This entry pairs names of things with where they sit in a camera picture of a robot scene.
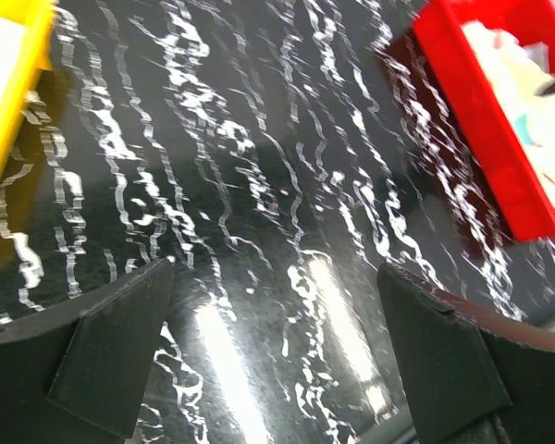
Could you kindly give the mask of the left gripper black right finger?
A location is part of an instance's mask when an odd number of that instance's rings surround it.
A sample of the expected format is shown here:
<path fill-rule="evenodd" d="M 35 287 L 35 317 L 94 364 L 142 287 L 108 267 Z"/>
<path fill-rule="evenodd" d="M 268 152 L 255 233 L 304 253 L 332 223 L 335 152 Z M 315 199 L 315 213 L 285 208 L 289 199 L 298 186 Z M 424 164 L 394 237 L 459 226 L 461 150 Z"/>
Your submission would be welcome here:
<path fill-rule="evenodd" d="M 555 443 L 554 331 L 396 265 L 377 286 L 420 442 Z"/>

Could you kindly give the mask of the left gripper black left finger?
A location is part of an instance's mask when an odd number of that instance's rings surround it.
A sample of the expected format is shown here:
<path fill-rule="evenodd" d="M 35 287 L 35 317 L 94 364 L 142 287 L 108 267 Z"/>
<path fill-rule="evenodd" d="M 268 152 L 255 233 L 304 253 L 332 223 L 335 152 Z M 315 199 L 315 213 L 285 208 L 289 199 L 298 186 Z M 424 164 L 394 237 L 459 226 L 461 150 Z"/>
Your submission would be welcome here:
<path fill-rule="evenodd" d="M 130 439 L 173 281 L 158 260 L 0 325 L 0 443 Z"/>

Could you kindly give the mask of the pale yellow towel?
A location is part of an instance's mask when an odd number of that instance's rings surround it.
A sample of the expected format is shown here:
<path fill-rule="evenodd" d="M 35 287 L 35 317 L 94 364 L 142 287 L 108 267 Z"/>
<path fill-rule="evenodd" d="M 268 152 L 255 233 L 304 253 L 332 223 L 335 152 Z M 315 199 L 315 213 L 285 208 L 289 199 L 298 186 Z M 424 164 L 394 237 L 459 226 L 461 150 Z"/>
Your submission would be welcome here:
<path fill-rule="evenodd" d="M 462 25 L 499 105 L 555 208 L 555 93 L 541 96 L 555 76 L 529 57 L 515 36 L 480 21 Z"/>

